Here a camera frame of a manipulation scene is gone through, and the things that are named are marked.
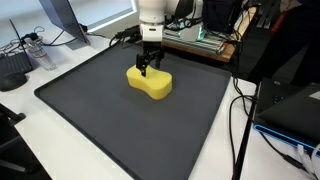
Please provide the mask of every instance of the computer monitor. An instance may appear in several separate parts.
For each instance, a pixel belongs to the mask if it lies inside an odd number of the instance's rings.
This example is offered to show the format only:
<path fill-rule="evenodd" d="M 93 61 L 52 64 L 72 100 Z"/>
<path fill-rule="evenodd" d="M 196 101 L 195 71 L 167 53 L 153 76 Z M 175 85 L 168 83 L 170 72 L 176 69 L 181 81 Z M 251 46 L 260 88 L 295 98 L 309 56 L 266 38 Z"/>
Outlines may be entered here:
<path fill-rule="evenodd" d="M 68 0 L 39 0 L 52 24 L 90 44 Z"/>

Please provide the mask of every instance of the black device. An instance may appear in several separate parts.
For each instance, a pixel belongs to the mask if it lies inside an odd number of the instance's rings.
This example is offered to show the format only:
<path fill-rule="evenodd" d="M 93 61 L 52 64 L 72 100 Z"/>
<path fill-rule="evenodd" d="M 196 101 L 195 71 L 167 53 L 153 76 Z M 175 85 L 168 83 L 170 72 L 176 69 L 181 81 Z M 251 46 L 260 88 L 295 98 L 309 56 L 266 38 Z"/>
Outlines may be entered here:
<path fill-rule="evenodd" d="M 68 0 L 39 0 L 52 24 L 80 41 L 90 44 Z"/>
<path fill-rule="evenodd" d="M 35 41 L 35 40 L 37 40 L 37 39 L 39 39 L 39 36 L 38 36 L 38 34 L 37 33 L 29 33 L 29 34 L 26 34 L 25 36 L 23 36 L 22 38 L 21 38 L 21 43 L 22 44 L 26 44 L 26 42 L 25 42 L 25 39 L 26 38 L 30 38 L 32 41 Z"/>
<path fill-rule="evenodd" d="M 21 73 L 9 74 L 0 79 L 0 91 L 6 92 L 17 89 L 28 81 L 26 75 Z"/>
<path fill-rule="evenodd" d="M 19 33 L 10 19 L 11 26 L 16 33 L 17 39 L 20 39 Z M 30 63 L 30 59 L 26 53 L 24 46 L 19 41 L 19 47 L 22 47 L 23 51 L 15 53 L 12 56 L 2 55 L 0 56 L 0 79 L 14 73 L 27 73 L 33 70 Z"/>
<path fill-rule="evenodd" d="M 320 84 L 310 84 L 258 113 L 254 129 L 311 153 L 320 143 L 319 110 Z"/>
<path fill-rule="evenodd" d="M 208 30 L 232 34 L 243 0 L 204 0 L 203 23 Z"/>
<path fill-rule="evenodd" d="M 263 78 L 258 87 L 259 101 L 256 107 L 256 114 L 262 113 L 299 90 L 301 90 L 301 87 Z"/>

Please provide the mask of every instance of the white desk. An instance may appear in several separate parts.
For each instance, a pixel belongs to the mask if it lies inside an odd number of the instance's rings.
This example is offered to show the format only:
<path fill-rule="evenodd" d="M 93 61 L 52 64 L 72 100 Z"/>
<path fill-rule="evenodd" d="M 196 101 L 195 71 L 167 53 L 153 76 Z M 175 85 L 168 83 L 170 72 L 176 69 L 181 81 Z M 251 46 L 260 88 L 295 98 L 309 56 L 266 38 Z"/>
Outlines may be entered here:
<path fill-rule="evenodd" d="M 29 81 L 24 86 L 0 93 L 0 102 L 16 113 L 26 114 L 27 118 L 15 127 L 52 179 L 132 179 L 33 94 L 36 88 L 97 54 L 107 47 L 109 42 L 100 37 L 90 39 L 95 42 L 96 48 L 85 47 L 75 51 L 66 46 L 46 48 L 58 68 L 48 72 L 38 67 L 27 74 Z M 244 94 L 249 95 L 252 95 L 256 88 L 254 84 L 242 80 L 239 81 L 239 86 Z M 236 96 L 238 94 L 230 82 L 190 179 L 231 179 L 232 155 L 228 135 L 228 111 L 232 99 Z M 241 101 L 234 104 L 232 117 L 235 150 L 238 152 L 247 120 Z"/>
<path fill-rule="evenodd" d="M 296 148 L 266 136 L 280 152 L 300 160 Z M 255 130 L 251 129 L 241 180 L 314 180 L 280 157 Z"/>

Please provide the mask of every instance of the gray rubber mat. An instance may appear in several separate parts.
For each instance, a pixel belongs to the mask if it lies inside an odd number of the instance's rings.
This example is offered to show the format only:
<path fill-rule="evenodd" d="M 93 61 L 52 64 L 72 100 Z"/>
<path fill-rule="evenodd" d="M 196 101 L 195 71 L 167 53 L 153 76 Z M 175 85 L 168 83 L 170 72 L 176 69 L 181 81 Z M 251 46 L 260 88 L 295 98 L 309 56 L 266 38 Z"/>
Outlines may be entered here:
<path fill-rule="evenodd" d="M 127 81 L 141 52 L 107 49 L 35 95 L 133 178 L 188 179 L 231 75 L 166 54 L 160 69 L 172 74 L 173 89 L 156 101 Z"/>

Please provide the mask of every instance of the office chair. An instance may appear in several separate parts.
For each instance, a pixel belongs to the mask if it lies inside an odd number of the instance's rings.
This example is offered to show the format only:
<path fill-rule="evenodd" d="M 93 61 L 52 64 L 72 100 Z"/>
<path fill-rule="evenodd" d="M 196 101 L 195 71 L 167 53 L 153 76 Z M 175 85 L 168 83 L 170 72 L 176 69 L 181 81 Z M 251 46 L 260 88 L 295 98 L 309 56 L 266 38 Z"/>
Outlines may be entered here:
<path fill-rule="evenodd" d="M 21 120 L 23 120 L 26 116 L 22 113 L 20 114 L 15 114 L 14 112 L 12 112 L 10 109 L 8 109 L 7 107 L 5 107 L 4 105 L 2 105 L 0 103 L 0 120 L 1 121 L 6 121 L 8 122 L 11 126 L 15 125 L 16 123 L 20 122 Z M 21 136 L 17 136 L 3 144 L 0 144 L 0 154 L 3 153 L 4 151 L 6 151 L 7 149 L 11 148 L 12 146 L 14 146 L 15 144 L 19 143 L 22 141 L 22 137 Z M 12 170 L 16 170 L 19 172 L 23 172 L 23 173 L 27 173 L 29 172 L 29 169 L 1 160 L 0 159 L 0 166 L 2 167 L 6 167 Z"/>

